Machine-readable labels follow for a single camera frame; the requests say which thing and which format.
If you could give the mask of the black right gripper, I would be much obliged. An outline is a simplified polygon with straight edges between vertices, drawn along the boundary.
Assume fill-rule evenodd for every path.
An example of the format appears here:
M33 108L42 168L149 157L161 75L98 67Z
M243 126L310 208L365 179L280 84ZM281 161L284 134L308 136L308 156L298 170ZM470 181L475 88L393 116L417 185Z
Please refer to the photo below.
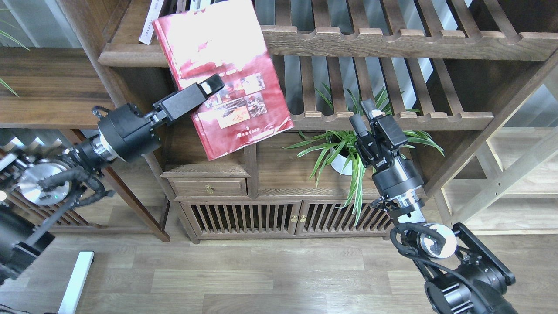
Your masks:
M367 129L360 115L349 121L357 135L357 153L365 167L374 167L372 179L383 200L396 201L398 205L419 205L416 190L423 180L412 161L402 158L400 148L407 144L405 134L393 119L375 106L373 98L361 101L369 120Z

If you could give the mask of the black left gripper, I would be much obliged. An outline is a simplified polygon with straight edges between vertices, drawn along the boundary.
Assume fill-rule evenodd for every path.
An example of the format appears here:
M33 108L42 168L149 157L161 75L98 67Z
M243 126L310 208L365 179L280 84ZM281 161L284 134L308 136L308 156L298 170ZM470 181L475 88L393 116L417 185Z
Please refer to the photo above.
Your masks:
M92 113L99 119L99 135L92 138L92 151L106 163L116 158L130 162L151 153L160 146L155 128L173 123L224 87L220 75L214 74L156 102L153 111L145 115L131 103L115 110L96 106Z

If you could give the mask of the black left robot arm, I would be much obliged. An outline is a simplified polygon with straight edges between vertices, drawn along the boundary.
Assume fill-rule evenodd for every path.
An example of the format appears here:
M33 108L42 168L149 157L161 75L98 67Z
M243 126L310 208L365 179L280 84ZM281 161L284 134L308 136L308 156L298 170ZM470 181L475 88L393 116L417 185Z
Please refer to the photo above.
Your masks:
M1 282L16 280L39 257L54 240L50 227L64 213L114 195L100 181L103 169L118 158L130 162L155 151L161 145L155 128L193 111L224 85L212 75L159 100L146 114L131 103L114 110L95 106L99 133L61 155L48 159L18 151L2 157L2 200L19 190L34 205L59 208L38 226L10 209L1 210Z

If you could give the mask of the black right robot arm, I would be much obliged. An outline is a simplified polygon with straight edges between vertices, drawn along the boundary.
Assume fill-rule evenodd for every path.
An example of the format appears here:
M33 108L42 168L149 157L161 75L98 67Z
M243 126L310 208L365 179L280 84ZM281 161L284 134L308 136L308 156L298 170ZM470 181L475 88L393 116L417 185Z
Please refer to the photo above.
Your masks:
M425 279L424 289L439 314L514 314L504 299L514 274L463 223L448 227L427 222L417 189L423 185L413 162L400 149L408 143L393 116L372 99L355 105L350 122L355 147L379 192L373 206L393 221L389 237L397 252L413 261Z

